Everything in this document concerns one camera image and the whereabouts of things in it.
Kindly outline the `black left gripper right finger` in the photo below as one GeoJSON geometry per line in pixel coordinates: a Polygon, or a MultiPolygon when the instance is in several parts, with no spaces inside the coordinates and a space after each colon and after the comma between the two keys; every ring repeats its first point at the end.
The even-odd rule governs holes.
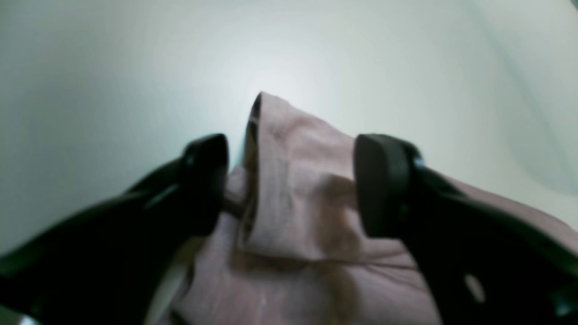
{"type": "Polygon", "coordinates": [[[577,253],[425,166],[413,144],[354,142],[359,213],[370,238],[403,242],[445,325],[575,325],[577,253]]]}

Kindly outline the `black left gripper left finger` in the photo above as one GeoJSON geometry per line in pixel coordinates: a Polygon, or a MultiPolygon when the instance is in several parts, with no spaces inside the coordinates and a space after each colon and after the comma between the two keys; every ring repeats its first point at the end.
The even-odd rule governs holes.
{"type": "Polygon", "coordinates": [[[210,134],[124,193],[1,258],[1,305],[42,325],[142,325],[182,245],[217,224],[228,142],[210,134]]]}

